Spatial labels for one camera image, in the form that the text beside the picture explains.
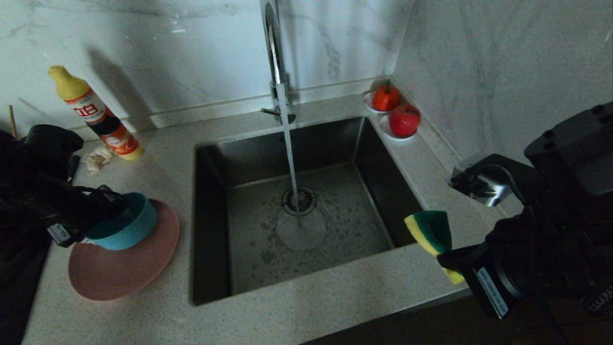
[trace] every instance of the wooden stick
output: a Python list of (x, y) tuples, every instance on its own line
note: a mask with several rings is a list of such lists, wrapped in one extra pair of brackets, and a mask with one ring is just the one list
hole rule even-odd
[(9, 106), (10, 113), (10, 130), (13, 132), (13, 138), (17, 139), (17, 127), (15, 126), (15, 114), (13, 114), (13, 106)]

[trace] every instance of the kitchen sink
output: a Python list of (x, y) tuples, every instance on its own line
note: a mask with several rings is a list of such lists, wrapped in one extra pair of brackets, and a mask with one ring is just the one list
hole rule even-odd
[[(319, 220), (310, 229), (287, 226), (297, 209), (283, 133), (196, 149), (194, 304), (415, 242), (403, 219), (422, 208), (368, 118), (292, 130), (291, 141), (301, 221)], [(287, 239), (300, 230), (320, 238)]]

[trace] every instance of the faucet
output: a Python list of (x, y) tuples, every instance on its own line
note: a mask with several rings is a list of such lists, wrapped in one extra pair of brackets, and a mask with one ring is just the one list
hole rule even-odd
[(270, 63), (270, 73), (272, 80), (270, 81), (270, 94), (273, 99), (273, 109), (262, 108), (261, 111), (266, 114), (276, 116), (278, 121), (281, 121), (281, 110), (279, 101), (279, 92), (282, 92), (281, 99), (285, 99), (287, 119), (292, 123), (296, 119), (296, 115), (292, 111), (292, 106), (289, 104), (287, 96), (287, 83), (285, 75), (285, 67), (283, 66), (283, 49), (281, 48), (281, 34), (279, 27), (279, 15), (276, 0), (260, 0), (262, 9), (262, 23), (264, 24), (264, 36), (266, 37), (266, 48), (268, 49), (268, 62)]

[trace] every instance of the white marble backsplash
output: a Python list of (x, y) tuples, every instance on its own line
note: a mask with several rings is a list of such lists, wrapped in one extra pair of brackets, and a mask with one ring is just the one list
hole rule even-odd
[[(390, 74), (411, 4), (280, 0), (291, 87)], [(0, 13), (0, 106), (13, 104), (22, 135), (83, 124), (55, 96), (53, 64), (88, 80), (120, 117), (269, 92), (259, 0), (5, 0)]]
[(613, 100), (611, 0), (416, 0), (395, 78), (466, 158)]

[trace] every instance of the pink plate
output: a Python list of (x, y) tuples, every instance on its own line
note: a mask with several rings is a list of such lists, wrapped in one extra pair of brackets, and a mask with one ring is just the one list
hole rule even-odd
[(125, 250), (75, 243), (68, 276), (75, 291), (92, 301), (112, 301), (134, 293), (168, 265), (179, 240), (179, 219), (166, 203), (150, 199), (157, 225), (145, 239)]

